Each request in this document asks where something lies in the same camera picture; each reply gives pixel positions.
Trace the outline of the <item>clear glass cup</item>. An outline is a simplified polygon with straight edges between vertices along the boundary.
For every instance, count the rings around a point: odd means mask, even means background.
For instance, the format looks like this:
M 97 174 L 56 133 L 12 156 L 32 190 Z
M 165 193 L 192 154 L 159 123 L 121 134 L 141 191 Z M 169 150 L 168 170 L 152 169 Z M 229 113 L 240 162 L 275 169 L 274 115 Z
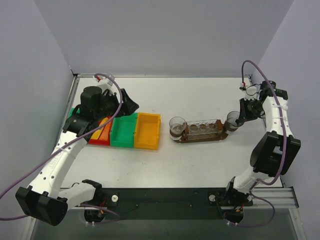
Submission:
M 181 139 L 183 132 L 187 127 L 187 122 L 180 116 L 175 116 L 169 121 L 170 138 L 174 141 Z
M 239 119 L 240 113 L 238 111 L 231 111 L 227 114 L 224 122 L 224 130 L 226 132 L 235 132 L 239 126 L 237 120 Z

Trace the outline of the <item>yellow toothpaste tube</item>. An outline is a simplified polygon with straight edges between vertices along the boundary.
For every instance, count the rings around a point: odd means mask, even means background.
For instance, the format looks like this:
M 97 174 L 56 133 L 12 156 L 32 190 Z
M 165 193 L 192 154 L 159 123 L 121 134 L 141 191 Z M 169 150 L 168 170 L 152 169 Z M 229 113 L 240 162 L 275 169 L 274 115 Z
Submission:
M 101 127 L 101 126 L 102 126 L 103 124 L 105 124 L 107 121 L 108 121 L 108 118 L 106 117 L 106 118 L 104 118 L 103 120 L 101 120 L 101 121 L 99 122 L 99 125 L 98 125 L 98 126 Z M 98 139 L 100 138 L 100 136 L 101 136 L 104 128 L 105 128 L 105 127 L 103 126 L 103 127 L 99 128 L 98 130 L 96 130 L 96 131 L 92 134 L 90 140 L 91 140 L 91 141 L 96 141 L 96 140 L 98 140 Z

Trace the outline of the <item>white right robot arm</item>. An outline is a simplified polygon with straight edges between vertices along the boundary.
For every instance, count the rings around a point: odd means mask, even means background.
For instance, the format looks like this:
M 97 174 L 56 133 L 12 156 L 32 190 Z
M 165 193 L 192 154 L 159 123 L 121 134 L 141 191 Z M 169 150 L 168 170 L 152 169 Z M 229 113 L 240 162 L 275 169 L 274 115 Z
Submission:
M 239 111 L 231 111 L 224 122 L 224 131 L 235 132 L 244 123 L 264 119 L 265 134 L 253 149 L 249 167 L 233 177 L 226 187 L 225 198 L 230 203 L 246 203 L 258 184 L 273 185 L 285 175 L 301 148 L 288 121 L 288 94 L 277 89 L 274 81 L 255 86 L 243 86 Z

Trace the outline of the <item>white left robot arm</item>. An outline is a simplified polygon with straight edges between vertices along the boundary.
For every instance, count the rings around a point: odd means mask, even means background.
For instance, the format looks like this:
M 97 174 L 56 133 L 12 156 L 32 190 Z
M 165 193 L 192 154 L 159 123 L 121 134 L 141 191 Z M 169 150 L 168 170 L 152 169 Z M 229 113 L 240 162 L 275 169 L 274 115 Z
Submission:
M 120 90 L 122 100 L 107 87 L 89 86 L 80 95 L 80 104 L 67 118 L 54 149 L 56 155 L 48 161 L 27 188 L 20 187 L 15 197 L 23 212 L 49 225 L 58 225 L 67 211 L 82 203 L 96 206 L 103 200 L 102 185 L 85 179 L 61 190 L 65 176 L 77 155 L 95 129 L 107 117 L 132 115 L 139 105 Z

